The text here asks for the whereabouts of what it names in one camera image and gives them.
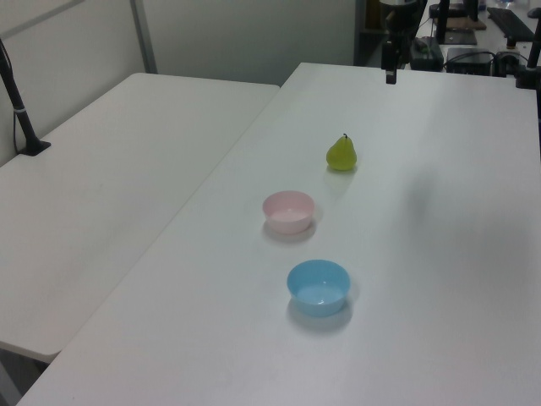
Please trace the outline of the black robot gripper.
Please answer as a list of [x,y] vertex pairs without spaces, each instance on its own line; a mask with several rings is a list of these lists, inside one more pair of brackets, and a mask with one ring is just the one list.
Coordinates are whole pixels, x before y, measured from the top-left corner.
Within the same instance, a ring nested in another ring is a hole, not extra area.
[[418,28],[418,1],[380,0],[379,6],[380,23],[389,40],[382,44],[381,68],[386,84],[395,84],[397,53],[393,43],[408,44],[412,40]]

